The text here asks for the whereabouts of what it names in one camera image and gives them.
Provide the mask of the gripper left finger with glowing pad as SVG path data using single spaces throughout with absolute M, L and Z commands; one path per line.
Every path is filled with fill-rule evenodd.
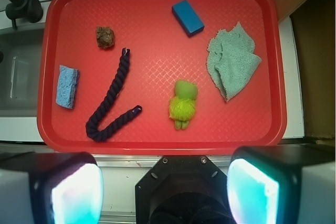
M 98 223 L 102 203 L 89 153 L 1 153 L 1 223 Z

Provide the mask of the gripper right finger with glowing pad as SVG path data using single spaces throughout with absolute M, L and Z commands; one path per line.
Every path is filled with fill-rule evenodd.
M 335 223 L 335 148 L 239 147 L 227 194 L 236 223 Z

